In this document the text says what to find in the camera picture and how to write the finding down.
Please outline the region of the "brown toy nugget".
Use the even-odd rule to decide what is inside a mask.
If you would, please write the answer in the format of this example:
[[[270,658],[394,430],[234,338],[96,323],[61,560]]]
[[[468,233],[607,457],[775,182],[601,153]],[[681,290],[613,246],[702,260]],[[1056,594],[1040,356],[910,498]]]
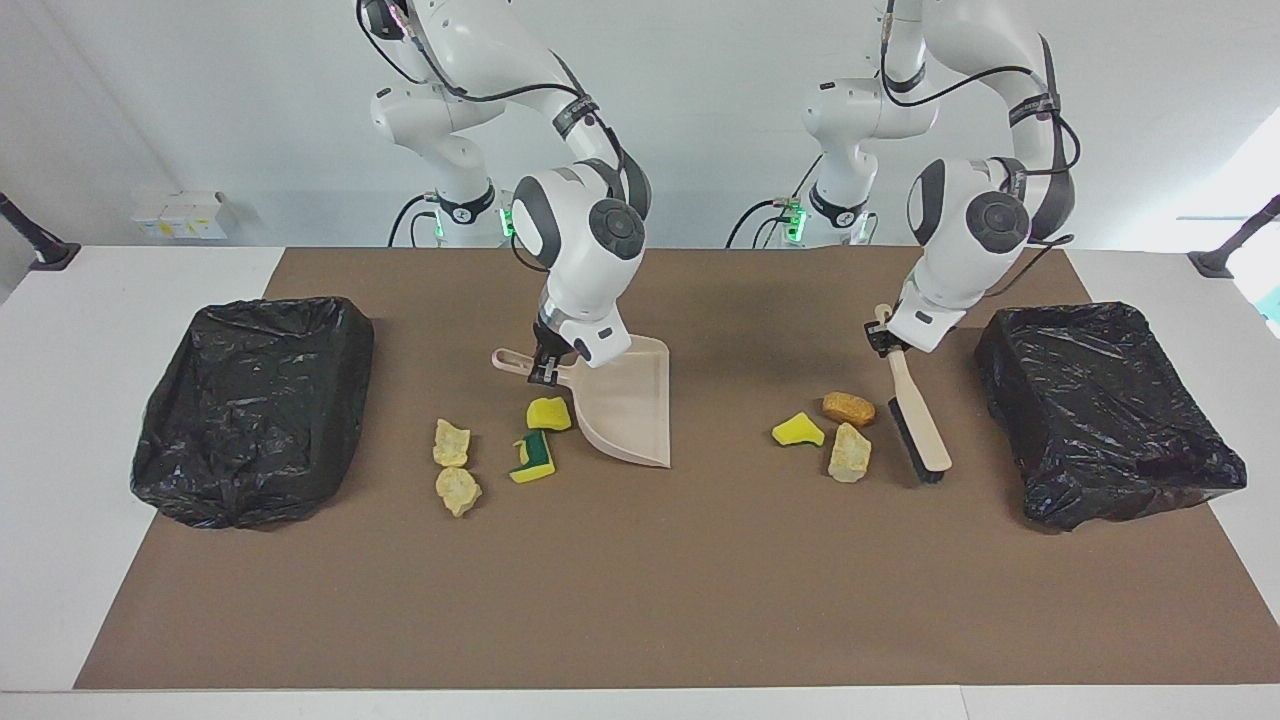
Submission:
[[[867,428],[877,419],[877,407],[870,401],[845,392],[829,392],[820,400],[820,411],[838,424]]]

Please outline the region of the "beige plastic dustpan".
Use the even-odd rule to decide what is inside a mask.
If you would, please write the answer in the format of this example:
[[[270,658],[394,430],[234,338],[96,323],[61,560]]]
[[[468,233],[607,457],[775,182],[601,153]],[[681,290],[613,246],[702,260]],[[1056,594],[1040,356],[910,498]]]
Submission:
[[[604,455],[649,468],[672,468],[669,348],[634,334],[616,360],[589,366],[562,357],[556,386],[570,392],[575,427]]]

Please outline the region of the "yellow green sponge piece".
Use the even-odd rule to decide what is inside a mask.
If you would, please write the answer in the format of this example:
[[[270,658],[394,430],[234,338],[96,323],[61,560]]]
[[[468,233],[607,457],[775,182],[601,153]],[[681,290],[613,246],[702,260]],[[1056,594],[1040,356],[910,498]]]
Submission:
[[[550,454],[545,430],[530,430],[521,439],[516,441],[513,447],[518,451],[518,466],[508,471],[512,482],[525,484],[556,473],[557,468]]]

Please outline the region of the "beige brush black bristles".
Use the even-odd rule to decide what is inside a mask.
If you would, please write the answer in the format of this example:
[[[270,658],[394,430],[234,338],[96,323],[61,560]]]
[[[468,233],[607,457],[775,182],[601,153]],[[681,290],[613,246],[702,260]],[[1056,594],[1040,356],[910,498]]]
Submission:
[[[874,318],[878,322],[884,322],[887,327],[892,311],[890,305],[878,304],[874,309]],[[886,360],[893,384],[888,409],[899,428],[911,466],[922,483],[937,484],[952,468],[952,459],[909,370],[906,352],[891,354]]]

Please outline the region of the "pale toy pastry piece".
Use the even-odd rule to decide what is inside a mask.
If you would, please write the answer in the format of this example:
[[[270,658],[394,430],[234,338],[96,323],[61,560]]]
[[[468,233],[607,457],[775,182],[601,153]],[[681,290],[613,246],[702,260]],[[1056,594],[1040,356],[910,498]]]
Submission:
[[[431,448],[433,461],[440,468],[465,468],[468,462],[471,430],[438,419]]]
[[[858,483],[869,471],[872,442],[852,424],[842,423],[835,436],[828,475],[840,483]]]
[[[483,488],[465,468],[443,468],[435,491],[453,518],[462,518],[483,497]]]

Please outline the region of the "black bag lined bin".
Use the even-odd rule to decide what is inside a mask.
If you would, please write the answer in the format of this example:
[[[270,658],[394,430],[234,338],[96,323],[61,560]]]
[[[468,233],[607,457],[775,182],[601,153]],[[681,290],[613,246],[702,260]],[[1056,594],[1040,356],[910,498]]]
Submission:
[[[1243,457],[1129,304],[1006,307],[974,359],[1034,524],[1132,521],[1248,486]]]
[[[312,516],[353,461],[374,350],[343,297],[200,309],[146,404],[131,493],[198,529]]]

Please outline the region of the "brown table mat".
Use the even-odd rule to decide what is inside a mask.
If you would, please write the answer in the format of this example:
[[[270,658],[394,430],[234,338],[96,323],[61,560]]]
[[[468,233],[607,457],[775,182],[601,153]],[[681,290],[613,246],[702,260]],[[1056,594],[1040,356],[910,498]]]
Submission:
[[[294,249],[271,299],[340,296],[372,320],[364,432],[305,521],[154,520],[79,689],[1245,684],[1280,682],[1280,626],[1207,506],[1055,533],[1021,514],[973,350],[1000,307],[1083,304],[1065,258],[910,359],[954,469],[916,479],[883,416],[870,470],[776,424],[845,391],[882,404],[863,324],[915,249],[650,251],[621,307],[672,360],[672,468],[550,437],[516,484],[541,388],[541,282],[507,251]],[[435,491],[438,419],[471,430],[483,497]]]

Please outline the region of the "white wall socket box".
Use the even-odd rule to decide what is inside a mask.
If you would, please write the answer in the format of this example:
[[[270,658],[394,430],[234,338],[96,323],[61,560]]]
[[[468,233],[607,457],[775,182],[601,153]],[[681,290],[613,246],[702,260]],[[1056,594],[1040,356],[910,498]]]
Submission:
[[[216,191],[152,196],[134,209],[131,220],[150,240],[225,241],[236,229],[230,205]]]

